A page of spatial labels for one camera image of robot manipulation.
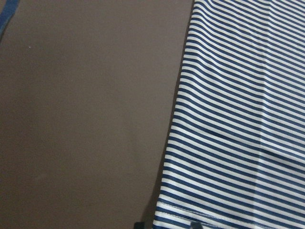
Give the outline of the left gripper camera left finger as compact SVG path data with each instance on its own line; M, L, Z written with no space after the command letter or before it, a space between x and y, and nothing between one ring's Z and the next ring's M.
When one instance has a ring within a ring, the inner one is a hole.
M151 222L135 222L134 229L152 229L153 225Z

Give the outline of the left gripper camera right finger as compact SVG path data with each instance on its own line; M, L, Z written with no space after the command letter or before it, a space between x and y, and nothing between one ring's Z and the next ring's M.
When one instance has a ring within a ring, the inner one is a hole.
M203 229L203 226L201 223L191 223L190 229Z

